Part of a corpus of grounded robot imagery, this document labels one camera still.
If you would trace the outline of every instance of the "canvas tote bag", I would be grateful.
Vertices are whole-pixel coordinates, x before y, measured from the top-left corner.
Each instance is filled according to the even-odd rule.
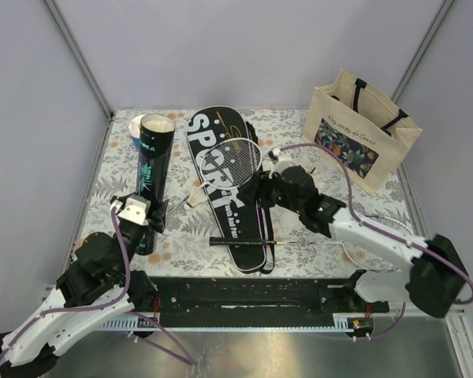
[[[421,133],[382,91],[342,69],[334,84],[315,88],[303,139],[333,151],[352,181],[373,194]],[[331,156],[316,150],[341,170]]]

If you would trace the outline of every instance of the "metal frame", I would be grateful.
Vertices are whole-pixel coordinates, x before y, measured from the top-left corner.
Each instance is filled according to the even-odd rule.
[[[61,37],[65,40],[70,53],[72,54],[77,65],[80,67],[81,73],[88,82],[88,85],[93,91],[95,98],[97,99],[100,107],[102,108],[102,111],[105,113],[108,121],[107,126],[102,134],[102,142],[99,146],[99,152],[95,157],[95,161],[91,171],[91,177],[88,181],[88,186],[84,193],[84,202],[80,208],[78,222],[76,227],[74,228],[72,238],[72,240],[74,240],[80,234],[83,219],[85,213],[88,210],[93,183],[95,182],[95,179],[98,175],[102,156],[105,151],[106,141],[108,140],[110,134],[110,122],[113,119],[114,110],[111,108],[110,104],[106,100],[106,97],[103,94],[101,87],[98,85],[95,76],[93,75],[88,63],[86,62],[83,54],[81,53],[80,48],[75,38],[73,37],[73,33],[71,32],[66,22],[66,19],[63,17],[56,0],[42,0],[42,2],[46,6],[48,13],[50,14],[54,23],[58,27],[58,30],[61,33]],[[426,34],[424,35],[423,40],[419,44],[419,47],[417,48],[417,51],[414,54],[414,57],[411,59],[406,71],[404,72],[404,75],[401,77],[400,82],[398,83],[397,88],[391,97],[391,99],[395,103],[398,103],[400,101],[401,96],[406,91],[408,84],[410,83],[416,70],[418,69],[420,62],[422,61],[422,59],[424,59],[424,56],[429,50],[431,43],[434,41],[436,34],[439,33],[441,26],[445,23],[446,19],[450,14],[450,11],[456,3],[457,0],[444,0],[441,4],[439,10],[437,11],[437,14],[432,20]],[[423,215],[419,207],[419,203],[417,201],[417,195],[415,193],[411,181],[409,180],[408,171],[405,163],[403,163],[397,170],[397,175],[404,189],[405,202],[408,207],[408,212],[410,214],[412,224],[414,225],[415,232],[419,235],[428,237],[429,233],[426,228],[426,223],[424,221]],[[72,245],[70,245],[69,253],[64,266],[67,266],[69,263],[69,256],[71,250]],[[465,321],[464,311],[457,310],[457,312],[457,315],[452,315],[451,317],[447,318],[446,322],[449,327],[451,337],[453,339],[456,355],[458,357],[462,372],[464,376],[473,377],[473,343],[471,342],[472,335]]]
[[[412,81],[415,72],[419,68],[421,61],[424,59],[431,43],[434,41],[441,26],[446,22],[457,0],[444,0],[437,11],[433,21],[431,22],[426,34],[423,37],[414,57],[410,61],[404,75],[401,77],[391,99],[398,103],[401,96],[406,91],[408,85]],[[427,230],[426,222],[420,210],[417,194],[412,182],[409,180],[408,170],[405,162],[397,170],[397,176],[404,190],[404,199],[408,208],[408,213],[414,227],[414,231],[418,235],[429,238],[430,234]],[[457,361],[459,362],[463,376],[473,378],[473,335],[466,322],[466,314],[463,309],[457,309],[456,313],[445,318],[445,322],[449,328],[450,337],[453,341]]]
[[[60,31],[61,38],[65,41],[69,52],[75,59],[77,65],[80,68],[84,78],[88,82],[88,85],[91,88],[91,91],[95,95],[98,104],[102,108],[102,111],[106,115],[108,121],[112,120],[114,115],[114,111],[112,110],[109,102],[107,101],[105,95],[102,92],[102,88],[99,86],[98,82],[93,75],[93,72],[89,68],[84,55],[82,54],[79,45],[77,44],[75,38],[73,37],[73,33],[70,30],[69,25],[66,22],[66,19],[63,17],[61,13],[60,7],[58,6],[56,0],[42,0],[44,5],[47,8],[48,13],[50,14],[52,20],[54,21],[55,25],[57,26],[58,30]]]

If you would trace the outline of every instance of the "gray wall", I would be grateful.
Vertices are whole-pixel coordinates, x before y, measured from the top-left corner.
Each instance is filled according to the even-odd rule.
[[[105,117],[40,0],[0,0],[0,332],[61,273]]]
[[[456,4],[401,106],[424,129],[406,166],[426,226],[452,239],[473,277],[473,0]]]
[[[115,109],[308,106],[340,67],[392,94],[441,0],[58,0]]]

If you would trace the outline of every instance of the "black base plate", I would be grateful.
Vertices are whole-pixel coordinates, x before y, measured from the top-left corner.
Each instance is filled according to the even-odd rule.
[[[344,279],[150,278],[165,327],[326,327],[334,313],[367,310]],[[387,302],[374,303],[373,312],[388,313]]]

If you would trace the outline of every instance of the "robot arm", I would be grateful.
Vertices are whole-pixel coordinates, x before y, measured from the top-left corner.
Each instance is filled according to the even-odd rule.
[[[396,266],[397,272],[356,271],[348,282],[367,302],[413,302],[433,317],[444,317],[465,284],[458,272],[425,254],[430,250],[465,274],[459,255],[444,236],[432,240],[403,235],[318,192],[312,177],[279,149],[270,153],[271,171],[256,173],[239,193],[245,203],[278,205],[298,214],[312,232],[361,246]]]
[[[148,231],[164,230],[167,203],[152,211],[150,202],[137,195],[112,202],[129,261]],[[157,292],[144,271],[130,272],[123,292],[125,263],[116,235],[89,235],[76,256],[43,304],[15,331],[0,334],[2,378],[41,376],[101,324],[128,311],[144,311],[154,302]]]

